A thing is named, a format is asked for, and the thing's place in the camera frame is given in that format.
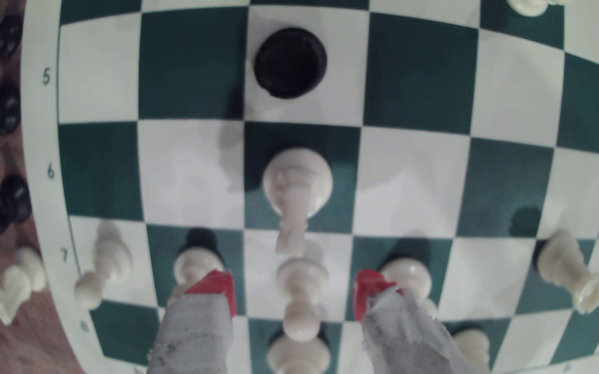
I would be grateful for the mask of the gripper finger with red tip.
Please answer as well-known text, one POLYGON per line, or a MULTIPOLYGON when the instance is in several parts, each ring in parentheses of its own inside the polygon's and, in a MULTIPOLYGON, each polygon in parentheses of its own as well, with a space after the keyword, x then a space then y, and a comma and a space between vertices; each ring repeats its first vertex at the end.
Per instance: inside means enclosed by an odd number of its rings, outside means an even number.
POLYGON ((355 277, 354 317, 374 373, 478 373, 411 289, 373 269, 355 277))
POLYGON ((234 277, 212 270, 166 308, 147 373, 227 373, 237 314, 234 277))

